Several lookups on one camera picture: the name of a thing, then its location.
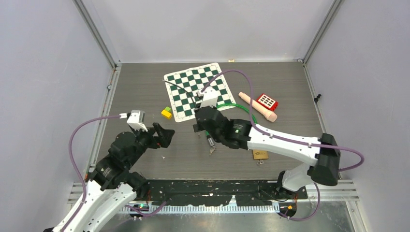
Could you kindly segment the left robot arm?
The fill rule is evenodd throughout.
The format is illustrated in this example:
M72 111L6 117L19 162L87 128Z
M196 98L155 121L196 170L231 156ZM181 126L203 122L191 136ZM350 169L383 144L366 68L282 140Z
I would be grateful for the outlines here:
M148 149L167 148L175 131L153 123L147 130L119 133L108 155L89 174L85 191L67 216L48 232L99 232L107 222L134 199L143 200L148 181L131 167Z

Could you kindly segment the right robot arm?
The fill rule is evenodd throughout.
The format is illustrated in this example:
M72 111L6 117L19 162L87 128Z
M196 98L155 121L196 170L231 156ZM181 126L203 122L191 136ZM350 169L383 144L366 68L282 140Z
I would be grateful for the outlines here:
M218 109L209 106L194 112L194 131L207 131L217 143L231 149L268 151L302 162L296 168L280 173L276 185L278 196L289 198L311 183L337 185L340 150L332 135L324 133L317 138L282 133L252 120L228 119Z

